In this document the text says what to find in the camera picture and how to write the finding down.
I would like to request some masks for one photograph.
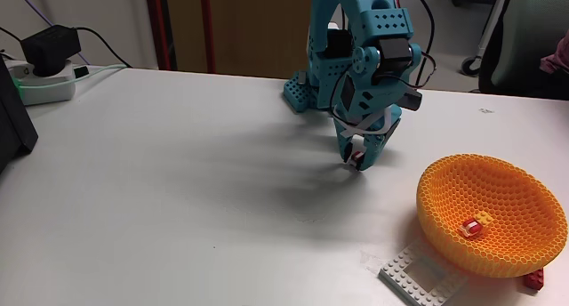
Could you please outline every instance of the blue robotic arm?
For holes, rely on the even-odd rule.
[[[349,29],[328,29],[338,4]],[[421,104],[421,94],[404,83],[421,61],[412,36],[409,14],[396,0],[312,0],[309,70],[284,85],[284,96],[297,112],[330,111],[341,157],[358,170],[372,166],[383,150],[399,124],[399,106]],[[365,150],[352,154],[356,134]]]

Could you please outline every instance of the orange mesh bowl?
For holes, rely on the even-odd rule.
[[[458,228],[482,211],[493,222],[465,238]],[[487,277],[538,270],[567,240],[565,214],[553,194],[524,170],[492,157],[455,155],[430,165],[417,188],[417,213],[444,257]]]

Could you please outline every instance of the black monitor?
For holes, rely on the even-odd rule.
[[[24,108],[4,60],[0,61],[0,173],[10,160],[28,154],[37,141],[37,133]]]

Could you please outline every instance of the white wall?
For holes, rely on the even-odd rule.
[[[157,68],[146,0],[32,0],[53,23],[96,30],[136,68]],[[0,26],[25,38],[47,27],[23,0],[0,0]],[[120,63],[94,35],[79,33],[83,56],[95,65]],[[0,49],[23,58],[20,44],[0,32]],[[78,57],[73,62],[83,63]]]

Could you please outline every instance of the wooden door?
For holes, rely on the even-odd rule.
[[[198,56],[186,54],[188,40],[197,33],[196,25],[202,27],[199,0],[174,0],[170,5],[172,32],[176,56],[181,70],[183,65],[203,64],[186,59],[203,61],[204,48]],[[216,73],[252,77],[288,78],[294,71],[306,68],[306,42],[310,23],[312,0],[210,0],[212,11],[212,41]],[[200,7],[199,15],[195,7]],[[184,28],[194,27],[191,36]]]

